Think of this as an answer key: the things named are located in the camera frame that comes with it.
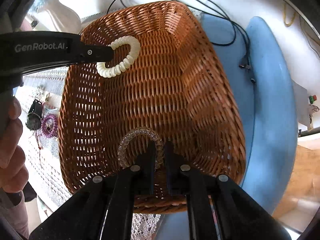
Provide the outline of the person's left hand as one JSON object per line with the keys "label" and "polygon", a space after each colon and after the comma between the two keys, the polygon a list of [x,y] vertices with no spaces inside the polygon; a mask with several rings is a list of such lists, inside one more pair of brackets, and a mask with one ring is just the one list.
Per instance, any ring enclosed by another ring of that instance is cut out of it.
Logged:
{"label": "person's left hand", "polygon": [[13,97],[8,109],[9,123],[1,137],[1,188],[7,193],[22,191],[29,178],[25,153],[18,146],[23,133],[21,111],[19,101]]}

